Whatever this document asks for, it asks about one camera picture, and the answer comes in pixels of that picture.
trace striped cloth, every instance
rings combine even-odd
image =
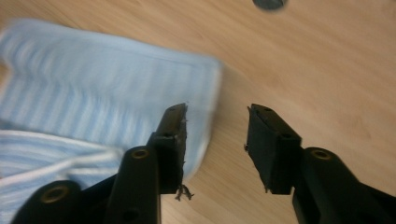
[[[122,37],[16,20],[0,34],[11,74],[0,92],[0,223],[39,187],[87,188],[145,145],[164,110],[187,103],[184,172],[207,147],[221,63]]]

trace light blue towel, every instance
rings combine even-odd
[[[51,181],[87,188],[114,175],[171,105],[188,105],[185,176],[198,168],[218,60],[27,19],[0,34],[0,58],[11,71],[0,94],[0,223]]]

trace wood grain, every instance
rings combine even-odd
[[[0,26],[31,17],[121,35],[227,64],[213,136],[188,186],[163,196],[163,223],[296,223],[290,196],[264,194],[243,150],[247,106],[272,107],[358,179],[396,195],[396,1],[0,0]]]

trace wooden table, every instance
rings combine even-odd
[[[163,196],[163,223],[297,223],[290,196],[265,194],[243,149],[247,106],[272,107],[357,178],[396,195],[396,1],[0,0],[15,17],[213,55],[227,64],[192,201]]]

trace light brown tabletop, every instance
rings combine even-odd
[[[336,153],[396,195],[396,1],[0,0],[0,26],[30,17],[121,35],[227,64],[191,201],[163,196],[163,223],[297,223],[291,196],[264,193],[244,151],[247,106],[272,107],[304,147]]]

